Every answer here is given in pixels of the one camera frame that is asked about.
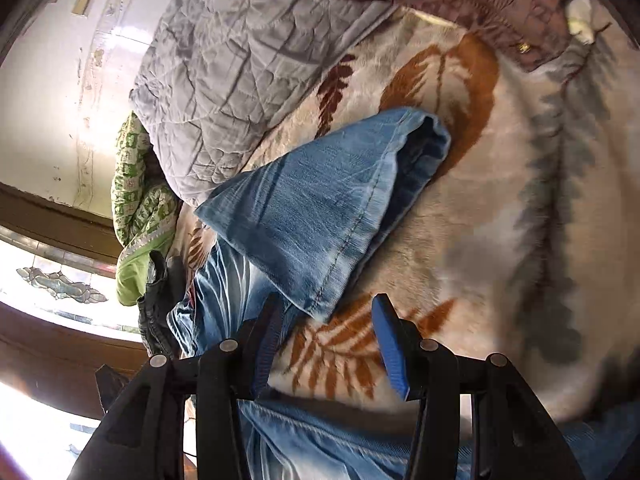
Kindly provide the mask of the blue denim jeans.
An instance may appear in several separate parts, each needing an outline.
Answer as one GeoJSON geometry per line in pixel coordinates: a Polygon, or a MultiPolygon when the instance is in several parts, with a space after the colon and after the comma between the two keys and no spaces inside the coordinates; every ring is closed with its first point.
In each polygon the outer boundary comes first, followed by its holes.
{"type": "MultiPolygon", "coordinates": [[[[167,323],[184,356],[233,336],[277,294],[283,333],[335,311],[445,160],[447,129],[423,110],[386,110],[238,174],[198,207],[217,234],[194,292],[167,323]]],[[[240,411],[256,479],[399,479],[407,445],[367,437],[267,396],[240,411]]]]}

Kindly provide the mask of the green patterned cloth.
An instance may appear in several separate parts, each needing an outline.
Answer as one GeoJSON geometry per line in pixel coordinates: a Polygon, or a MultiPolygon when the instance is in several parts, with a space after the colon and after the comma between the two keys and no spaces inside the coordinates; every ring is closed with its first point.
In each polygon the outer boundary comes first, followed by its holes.
{"type": "Polygon", "coordinates": [[[145,293],[152,252],[168,253],[180,208],[149,133],[134,114],[126,118],[117,136],[111,203],[114,232],[122,245],[115,272],[116,297],[122,306],[132,307],[145,293]]]}

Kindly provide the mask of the cream leaf-print fleece blanket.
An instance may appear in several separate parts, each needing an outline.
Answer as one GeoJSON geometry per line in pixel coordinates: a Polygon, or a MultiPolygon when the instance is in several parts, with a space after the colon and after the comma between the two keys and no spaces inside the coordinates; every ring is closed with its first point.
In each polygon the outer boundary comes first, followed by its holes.
{"type": "Polygon", "coordinates": [[[386,294],[425,337],[505,354],[557,420],[639,395],[639,52],[597,3],[526,72],[462,28],[396,13],[250,159],[271,162],[396,106],[438,116],[450,151],[331,318],[273,362],[287,396],[405,412],[371,321],[386,294]]]}

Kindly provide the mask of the grey quilted bedspread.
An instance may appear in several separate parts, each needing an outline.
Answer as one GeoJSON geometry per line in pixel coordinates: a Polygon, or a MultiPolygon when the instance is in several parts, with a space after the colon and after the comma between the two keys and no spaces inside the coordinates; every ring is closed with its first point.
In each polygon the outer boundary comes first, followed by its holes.
{"type": "Polygon", "coordinates": [[[354,0],[171,0],[130,92],[169,186],[196,207],[394,12],[354,0]]]}

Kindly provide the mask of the wooden stained-glass window frame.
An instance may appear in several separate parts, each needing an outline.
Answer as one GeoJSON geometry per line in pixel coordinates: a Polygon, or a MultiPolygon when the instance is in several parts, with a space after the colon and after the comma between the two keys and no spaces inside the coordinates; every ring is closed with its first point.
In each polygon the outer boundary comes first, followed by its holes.
{"type": "Polygon", "coordinates": [[[1,188],[1,381],[82,417],[103,414],[94,374],[131,377],[146,353],[115,298],[112,222],[1,188]]]}

